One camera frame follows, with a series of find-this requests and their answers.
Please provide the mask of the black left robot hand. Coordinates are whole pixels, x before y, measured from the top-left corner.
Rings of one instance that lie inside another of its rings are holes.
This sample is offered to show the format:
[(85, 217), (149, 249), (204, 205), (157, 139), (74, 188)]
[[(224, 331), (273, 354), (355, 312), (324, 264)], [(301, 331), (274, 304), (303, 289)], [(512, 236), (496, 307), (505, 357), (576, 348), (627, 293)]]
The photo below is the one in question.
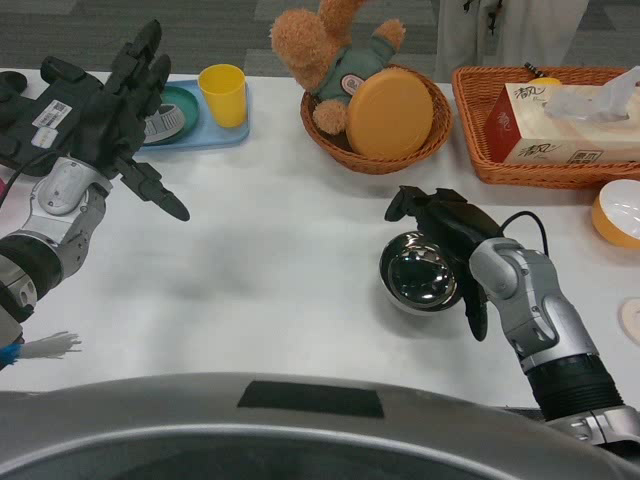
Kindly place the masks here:
[(58, 158), (70, 157), (108, 180), (119, 177), (141, 200), (188, 221), (188, 209), (163, 186), (160, 173), (134, 159), (145, 140), (145, 121), (158, 111), (171, 72), (169, 56), (156, 53), (161, 38), (159, 21), (145, 24), (119, 50), (106, 81), (48, 56), (40, 67), (47, 87), (35, 99), (24, 94), (25, 75), (2, 72), (2, 165), (44, 177)]

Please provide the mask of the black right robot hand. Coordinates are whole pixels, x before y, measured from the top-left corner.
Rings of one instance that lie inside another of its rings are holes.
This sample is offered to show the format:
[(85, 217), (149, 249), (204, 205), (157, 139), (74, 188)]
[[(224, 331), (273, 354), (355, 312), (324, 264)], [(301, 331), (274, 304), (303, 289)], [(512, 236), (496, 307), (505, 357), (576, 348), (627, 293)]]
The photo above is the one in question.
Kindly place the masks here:
[(397, 222), (405, 216), (415, 218), (418, 231), (444, 254), (461, 288), (471, 332), (476, 340), (484, 340), (488, 328), (487, 296), (471, 274), (469, 261), (481, 243), (499, 236), (499, 225), (459, 193), (446, 188), (428, 195), (417, 187), (402, 186), (387, 208), (385, 219)]

